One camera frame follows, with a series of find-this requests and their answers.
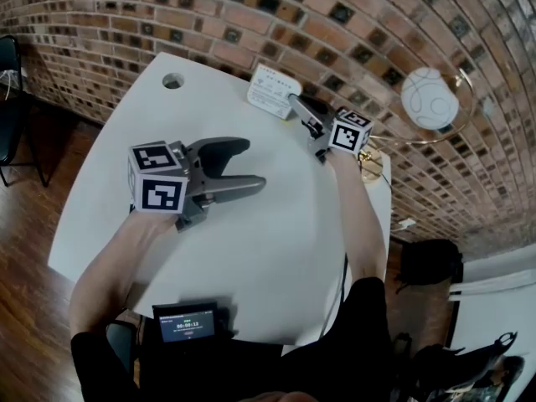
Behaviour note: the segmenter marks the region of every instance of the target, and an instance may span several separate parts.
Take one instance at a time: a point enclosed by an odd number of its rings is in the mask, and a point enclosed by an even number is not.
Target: table hole
[[[162,84],[169,90],[176,90],[184,85],[184,78],[179,73],[168,73],[163,77]]]

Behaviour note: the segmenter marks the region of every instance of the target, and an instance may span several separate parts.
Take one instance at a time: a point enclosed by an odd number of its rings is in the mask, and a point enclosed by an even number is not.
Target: white table
[[[179,73],[169,90],[162,78]],[[245,101],[248,83],[160,53],[129,89],[91,148],[54,237],[49,266],[76,281],[127,216],[127,148],[136,144],[235,136],[251,147],[225,174],[267,179],[259,194],[213,204],[202,224],[165,234],[149,251],[129,307],[218,299],[235,313],[238,338],[294,342],[324,321],[343,265],[338,191],[332,171],[307,152],[307,130]],[[390,182],[390,160],[384,175]],[[391,196],[367,186],[389,242]]]

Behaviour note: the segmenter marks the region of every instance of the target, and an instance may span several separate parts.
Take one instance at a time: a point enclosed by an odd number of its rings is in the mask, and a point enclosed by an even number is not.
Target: camera screen
[[[165,343],[188,341],[189,339],[214,335],[214,312],[190,312],[174,316],[161,316],[160,330]]]

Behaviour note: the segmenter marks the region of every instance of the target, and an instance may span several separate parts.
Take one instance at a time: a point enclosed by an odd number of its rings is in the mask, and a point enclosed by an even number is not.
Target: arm
[[[387,264],[384,237],[361,179],[359,162],[350,153],[337,150],[327,154],[327,161],[337,178],[344,247],[352,282],[365,277],[383,280]]]
[[[70,300],[71,337],[105,334],[125,305],[142,259],[152,242],[169,229],[176,215],[132,212],[77,281]]]

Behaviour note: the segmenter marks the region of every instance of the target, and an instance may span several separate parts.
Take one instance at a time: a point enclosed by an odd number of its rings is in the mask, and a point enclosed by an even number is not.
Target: white paper
[[[286,119],[291,112],[287,96],[301,93],[300,82],[270,67],[258,64],[251,78],[247,100],[255,107]]]

